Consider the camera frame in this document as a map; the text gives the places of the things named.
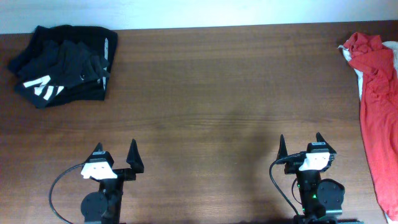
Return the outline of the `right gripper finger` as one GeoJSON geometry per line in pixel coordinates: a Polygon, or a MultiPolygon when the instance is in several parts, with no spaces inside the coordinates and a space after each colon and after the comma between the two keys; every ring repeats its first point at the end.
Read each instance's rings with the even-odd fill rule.
{"type": "Polygon", "coordinates": [[[316,133],[316,140],[317,142],[326,142],[320,132],[316,133]]]}
{"type": "Polygon", "coordinates": [[[281,159],[286,158],[287,156],[288,156],[288,153],[287,153],[287,147],[285,144],[285,138],[284,138],[284,135],[281,134],[280,141],[279,141],[279,150],[278,150],[276,159],[281,160],[281,159]]]}

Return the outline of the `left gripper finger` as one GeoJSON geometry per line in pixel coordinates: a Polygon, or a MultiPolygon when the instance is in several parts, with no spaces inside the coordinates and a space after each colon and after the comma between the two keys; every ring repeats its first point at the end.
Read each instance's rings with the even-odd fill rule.
{"type": "Polygon", "coordinates": [[[96,147],[95,147],[95,149],[94,149],[93,152],[102,152],[102,151],[103,151],[103,145],[99,142],[99,143],[96,145],[96,147]]]}
{"type": "Polygon", "coordinates": [[[135,139],[132,139],[132,141],[131,141],[131,145],[129,148],[129,152],[127,154],[126,162],[130,165],[131,169],[136,174],[141,174],[144,172],[144,164],[139,155],[138,148],[137,148],[137,142],[135,139]]]}

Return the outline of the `red t-shirt white lettering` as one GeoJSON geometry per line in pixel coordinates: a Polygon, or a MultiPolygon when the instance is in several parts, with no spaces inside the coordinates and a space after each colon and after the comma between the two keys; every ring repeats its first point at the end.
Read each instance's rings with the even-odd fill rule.
{"type": "Polygon", "coordinates": [[[377,202],[388,223],[397,223],[397,70],[383,42],[355,32],[343,46],[348,64],[363,72],[359,121],[377,202]]]}

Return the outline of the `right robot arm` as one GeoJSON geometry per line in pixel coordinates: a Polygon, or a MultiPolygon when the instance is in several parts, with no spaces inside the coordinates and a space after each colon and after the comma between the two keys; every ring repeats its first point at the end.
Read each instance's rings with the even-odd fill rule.
{"type": "Polygon", "coordinates": [[[336,151],[316,133],[316,141],[310,142],[305,151],[288,154],[285,139],[280,137],[276,160],[270,165],[269,176],[281,196],[295,212],[293,224],[359,224],[359,220],[340,220],[345,187],[333,179],[322,179],[321,173],[327,171],[335,160],[336,151]],[[284,165],[284,174],[294,174],[293,186],[300,194],[302,213],[277,185],[272,175],[275,165],[284,165]]]}

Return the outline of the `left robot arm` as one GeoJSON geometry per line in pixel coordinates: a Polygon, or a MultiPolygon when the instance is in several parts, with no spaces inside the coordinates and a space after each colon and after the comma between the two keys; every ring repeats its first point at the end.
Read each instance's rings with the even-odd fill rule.
{"type": "Polygon", "coordinates": [[[84,179],[99,183],[96,192],[88,194],[81,202],[81,214],[85,223],[118,224],[120,222],[123,187],[125,182],[135,181],[144,172],[137,142],[131,141],[126,162],[128,168],[113,169],[114,160],[103,145],[98,143],[88,156],[81,170],[84,179]]]}

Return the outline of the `black folded clothes pile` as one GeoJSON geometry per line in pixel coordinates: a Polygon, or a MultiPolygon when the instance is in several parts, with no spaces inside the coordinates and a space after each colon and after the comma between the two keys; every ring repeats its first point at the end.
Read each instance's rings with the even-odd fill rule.
{"type": "Polygon", "coordinates": [[[7,68],[15,92],[36,108],[103,101],[117,46],[118,34],[104,27],[38,26],[7,68]]]}

